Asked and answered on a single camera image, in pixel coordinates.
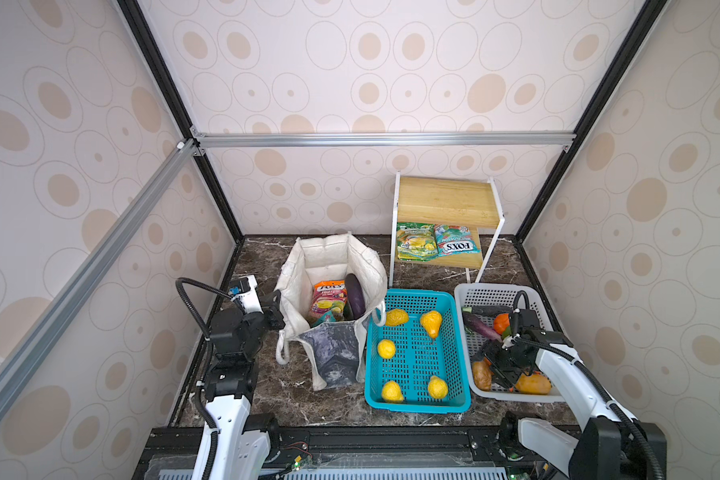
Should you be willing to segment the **orange fruit candy bag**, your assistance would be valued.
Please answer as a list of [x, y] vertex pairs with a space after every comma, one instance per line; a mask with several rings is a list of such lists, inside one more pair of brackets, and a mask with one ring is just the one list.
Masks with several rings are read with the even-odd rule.
[[310, 324], [332, 310], [337, 322], [344, 321], [344, 307], [346, 302], [346, 289], [344, 280], [323, 281], [313, 288], [312, 303], [309, 310]]

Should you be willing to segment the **teal mint candy bag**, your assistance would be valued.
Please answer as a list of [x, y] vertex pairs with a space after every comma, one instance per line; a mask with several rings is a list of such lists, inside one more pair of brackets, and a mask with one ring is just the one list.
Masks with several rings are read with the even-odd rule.
[[317, 327], [321, 324], [325, 323], [334, 323], [337, 322], [337, 319], [335, 318], [334, 312], [332, 310], [329, 310], [325, 312], [322, 316], [320, 316], [312, 325], [312, 327]]

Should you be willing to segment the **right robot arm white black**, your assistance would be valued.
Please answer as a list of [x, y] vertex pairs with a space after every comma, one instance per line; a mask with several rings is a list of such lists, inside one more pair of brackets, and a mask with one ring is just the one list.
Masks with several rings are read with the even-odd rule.
[[512, 461], [533, 451], [569, 479], [665, 479], [663, 431], [615, 400], [564, 334], [534, 328], [533, 313], [514, 309], [507, 336], [494, 333], [478, 357], [490, 362], [493, 378], [504, 388], [517, 386], [524, 374], [542, 373], [568, 404], [581, 434], [574, 437], [546, 420], [508, 414], [497, 438], [502, 455]]

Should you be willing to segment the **brown potato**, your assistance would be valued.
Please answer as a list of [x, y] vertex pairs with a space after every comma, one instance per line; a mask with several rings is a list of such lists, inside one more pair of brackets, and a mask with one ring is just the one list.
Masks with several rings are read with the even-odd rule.
[[487, 359], [474, 361], [471, 365], [473, 382], [480, 391], [488, 392], [492, 389], [493, 374], [490, 362]]

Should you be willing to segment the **cream canvas grocery bag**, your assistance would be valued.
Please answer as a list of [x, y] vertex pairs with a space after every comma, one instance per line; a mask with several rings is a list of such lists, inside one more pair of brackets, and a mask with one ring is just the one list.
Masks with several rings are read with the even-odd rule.
[[377, 252], [351, 234], [298, 239], [276, 290], [285, 320], [277, 362], [287, 364], [298, 342], [315, 391], [363, 382], [368, 329], [386, 323], [387, 274]]

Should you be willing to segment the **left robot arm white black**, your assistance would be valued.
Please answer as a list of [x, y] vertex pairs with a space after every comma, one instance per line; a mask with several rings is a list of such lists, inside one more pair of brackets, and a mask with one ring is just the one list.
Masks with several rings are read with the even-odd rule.
[[249, 291], [211, 321], [212, 365], [194, 398], [205, 421], [194, 479], [257, 479], [280, 455], [275, 417], [250, 413], [264, 337], [285, 326], [280, 301], [278, 290], [262, 300]]

